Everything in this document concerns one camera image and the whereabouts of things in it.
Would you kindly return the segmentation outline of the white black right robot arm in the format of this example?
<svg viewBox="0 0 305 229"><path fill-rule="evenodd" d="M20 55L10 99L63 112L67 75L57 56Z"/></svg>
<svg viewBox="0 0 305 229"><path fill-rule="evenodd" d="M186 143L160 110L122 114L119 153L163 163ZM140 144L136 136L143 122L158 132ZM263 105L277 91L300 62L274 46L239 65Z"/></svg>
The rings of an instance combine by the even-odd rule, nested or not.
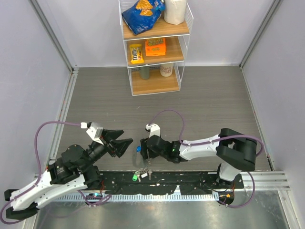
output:
<svg viewBox="0 0 305 229"><path fill-rule="evenodd" d="M258 139L243 135L229 128L200 140L166 141L161 138L158 125L149 126L149 137L140 140L141 156L144 160L163 157L178 164L196 158L216 156L223 160L217 169L216 183L226 188L240 172L255 171Z"/></svg>

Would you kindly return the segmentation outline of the key with blue tag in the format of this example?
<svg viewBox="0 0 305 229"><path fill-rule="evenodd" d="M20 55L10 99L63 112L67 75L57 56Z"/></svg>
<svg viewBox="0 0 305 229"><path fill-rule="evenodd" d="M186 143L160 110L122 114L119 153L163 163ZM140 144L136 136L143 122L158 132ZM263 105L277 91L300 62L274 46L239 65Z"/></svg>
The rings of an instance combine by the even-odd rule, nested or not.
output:
<svg viewBox="0 0 305 229"><path fill-rule="evenodd" d="M140 152L141 151L141 146L137 146L137 148L136 148L136 152Z"/></svg>

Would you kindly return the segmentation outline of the key with green tag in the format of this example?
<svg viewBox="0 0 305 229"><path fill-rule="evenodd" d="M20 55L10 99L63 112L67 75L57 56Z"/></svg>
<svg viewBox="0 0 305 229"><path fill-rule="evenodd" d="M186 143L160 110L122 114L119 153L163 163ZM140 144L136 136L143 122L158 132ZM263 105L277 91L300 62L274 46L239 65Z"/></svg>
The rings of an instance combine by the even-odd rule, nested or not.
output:
<svg viewBox="0 0 305 229"><path fill-rule="evenodd" d="M139 180L139 175L137 174L134 174L133 177L132 177L132 180L135 182L137 180Z"/></svg>

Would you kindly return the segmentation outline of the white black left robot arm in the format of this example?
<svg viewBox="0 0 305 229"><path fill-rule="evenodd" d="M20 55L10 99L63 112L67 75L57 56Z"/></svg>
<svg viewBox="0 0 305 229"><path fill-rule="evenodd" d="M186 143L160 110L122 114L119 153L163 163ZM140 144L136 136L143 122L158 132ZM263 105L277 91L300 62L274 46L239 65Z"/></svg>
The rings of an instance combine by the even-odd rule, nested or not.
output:
<svg viewBox="0 0 305 229"><path fill-rule="evenodd" d="M95 162L105 154L121 157L133 139L120 139L123 130L90 127L86 131L92 139L87 149L71 145L61 157L42 173L41 178L22 189L8 189L5 199L10 207L6 218L24 220L38 213L51 201L79 190L96 190L102 185L102 176Z"/></svg>

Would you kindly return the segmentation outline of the metal key organizer with rings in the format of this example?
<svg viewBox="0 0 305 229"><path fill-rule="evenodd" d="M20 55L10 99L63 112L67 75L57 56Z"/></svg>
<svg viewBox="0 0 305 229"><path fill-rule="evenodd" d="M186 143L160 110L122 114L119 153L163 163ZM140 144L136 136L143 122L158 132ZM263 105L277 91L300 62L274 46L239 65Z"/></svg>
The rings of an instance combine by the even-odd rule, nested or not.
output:
<svg viewBox="0 0 305 229"><path fill-rule="evenodd" d="M151 181L152 173L153 173L151 169L151 158L148 155L147 159L142 159L141 162L137 163L138 156L141 156L140 153L135 153L132 158L133 165L137 168L134 174L139 175L138 181L141 182L142 179L141 174L147 173L148 174L147 178Z"/></svg>

